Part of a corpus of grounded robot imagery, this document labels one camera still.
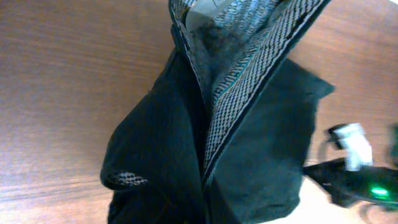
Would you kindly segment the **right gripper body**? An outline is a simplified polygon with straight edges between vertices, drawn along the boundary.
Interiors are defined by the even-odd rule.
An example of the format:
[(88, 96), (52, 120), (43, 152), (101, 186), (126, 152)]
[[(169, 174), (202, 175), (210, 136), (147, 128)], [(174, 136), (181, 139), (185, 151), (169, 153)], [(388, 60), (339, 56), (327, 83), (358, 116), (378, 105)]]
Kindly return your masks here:
[(397, 170), (387, 167), (363, 166), (360, 171), (345, 169), (343, 158), (303, 168), (331, 196), (331, 202), (350, 208), (358, 201), (367, 201), (386, 208), (397, 208)]

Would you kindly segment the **black shorts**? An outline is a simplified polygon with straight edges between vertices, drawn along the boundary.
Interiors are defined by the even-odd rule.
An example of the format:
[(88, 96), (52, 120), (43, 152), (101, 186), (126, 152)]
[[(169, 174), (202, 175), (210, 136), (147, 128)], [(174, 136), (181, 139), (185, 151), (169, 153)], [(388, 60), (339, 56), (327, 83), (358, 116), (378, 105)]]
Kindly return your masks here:
[(170, 1), (175, 47), (114, 130), (109, 223), (232, 223), (213, 181), (237, 129), (326, 0)]

